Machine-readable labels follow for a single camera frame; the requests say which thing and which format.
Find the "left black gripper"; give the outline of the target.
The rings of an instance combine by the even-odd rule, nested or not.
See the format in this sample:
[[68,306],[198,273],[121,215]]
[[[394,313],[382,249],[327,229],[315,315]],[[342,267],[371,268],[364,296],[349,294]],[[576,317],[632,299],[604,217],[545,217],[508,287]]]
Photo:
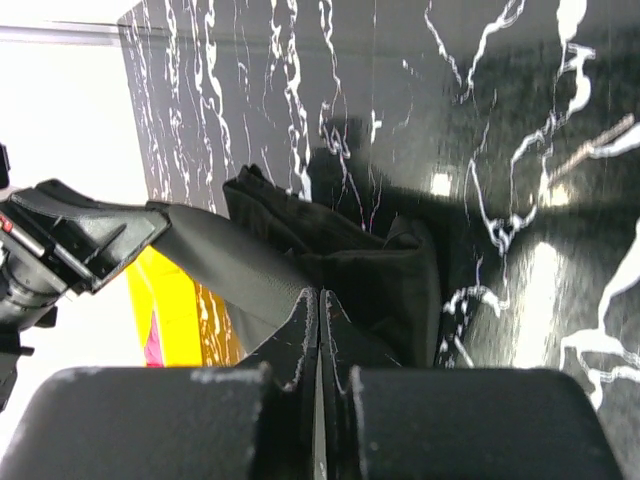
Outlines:
[[1,147],[1,408],[15,387],[17,362],[33,349],[20,334],[56,324],[56,302],[67,291],[102,289],[156,238],[168,219],[143,206],[97,202],[49,180],[10,185]]

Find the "yellow plastic bin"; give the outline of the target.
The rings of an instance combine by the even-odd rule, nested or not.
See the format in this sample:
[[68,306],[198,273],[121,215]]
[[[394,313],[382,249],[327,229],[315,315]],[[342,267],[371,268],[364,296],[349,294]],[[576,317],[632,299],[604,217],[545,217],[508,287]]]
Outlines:
[[154,313],[163,367],[229,367],[245,358],[223,299],[167,257],[148,247],[126,276],[142,353]]

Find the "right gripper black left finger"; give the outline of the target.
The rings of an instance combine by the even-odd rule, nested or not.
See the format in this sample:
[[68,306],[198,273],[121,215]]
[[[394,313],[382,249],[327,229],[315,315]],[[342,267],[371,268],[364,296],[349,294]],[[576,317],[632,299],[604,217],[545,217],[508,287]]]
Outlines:
[[318,294],[238,365],[61,370],[36,391],[5,479],[310,479]]

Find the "black t shirt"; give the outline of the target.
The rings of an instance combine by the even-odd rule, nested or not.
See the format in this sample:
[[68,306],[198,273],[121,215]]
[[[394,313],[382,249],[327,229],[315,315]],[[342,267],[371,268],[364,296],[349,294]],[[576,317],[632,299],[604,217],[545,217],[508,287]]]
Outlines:
[[427,226],[395,218],[385,236],[287,194],[256,166],[223,187],[228,213],[156,202],[169,229],[155,248],[219,295],[246,352],[280,328],[300,292],[336,294],[351,322],[405,366],[434,364],[441,289]]

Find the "red t shirt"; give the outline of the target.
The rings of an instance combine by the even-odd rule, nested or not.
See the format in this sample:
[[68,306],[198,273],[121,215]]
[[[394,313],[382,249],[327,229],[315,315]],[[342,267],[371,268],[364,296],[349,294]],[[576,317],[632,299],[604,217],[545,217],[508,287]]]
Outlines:
[[154,313],[151,314],[149,333],[144,344],[143,353],[147,367],[162,368],[164,366],[162,346]]

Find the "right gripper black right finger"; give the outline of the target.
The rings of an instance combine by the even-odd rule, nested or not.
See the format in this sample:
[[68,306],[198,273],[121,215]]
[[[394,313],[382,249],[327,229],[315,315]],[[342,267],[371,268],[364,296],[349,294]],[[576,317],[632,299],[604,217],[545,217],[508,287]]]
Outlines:
[[549,369],[402,367],[320,296],[329,479],[618,479],[590,402]]

